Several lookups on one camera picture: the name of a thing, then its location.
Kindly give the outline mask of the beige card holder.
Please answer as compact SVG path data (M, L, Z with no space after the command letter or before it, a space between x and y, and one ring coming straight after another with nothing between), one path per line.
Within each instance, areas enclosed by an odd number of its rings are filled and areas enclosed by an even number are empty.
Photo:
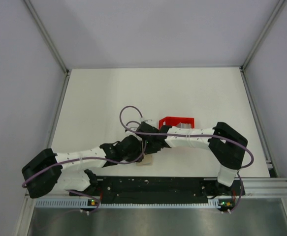
M153 155L145 155L141 162L136 162L137 166L151 166L153 164Z

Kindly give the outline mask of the red plastic card tray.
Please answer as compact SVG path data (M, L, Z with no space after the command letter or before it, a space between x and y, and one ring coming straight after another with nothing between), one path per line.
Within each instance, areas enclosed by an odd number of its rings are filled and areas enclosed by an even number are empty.
M161 129L163 126L166 127L178 127L179 123L190 123L192 125L192 129L195 128L195 121L194 118L188 118L188 117L164 117L159 120L159 129Z

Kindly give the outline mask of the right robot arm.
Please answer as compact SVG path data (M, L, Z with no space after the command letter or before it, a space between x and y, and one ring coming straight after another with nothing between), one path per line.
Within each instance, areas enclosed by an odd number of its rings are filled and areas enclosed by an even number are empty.
M225 122L207 129L163 125L159 129L142 122L135 133L147 142L146 151L156 153L162 148L200 148L209 150L220 163L216 190L228 194L234 187L236 173L241 169L248 140Z

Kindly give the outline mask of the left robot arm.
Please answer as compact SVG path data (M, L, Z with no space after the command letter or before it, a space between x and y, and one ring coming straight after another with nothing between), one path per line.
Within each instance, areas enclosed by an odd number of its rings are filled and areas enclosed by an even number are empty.
M84 151L55 153L46 148L22 168L22 187L32 199L67 190L92 195L97 191L93 169L141 161L146 145L129 135Z

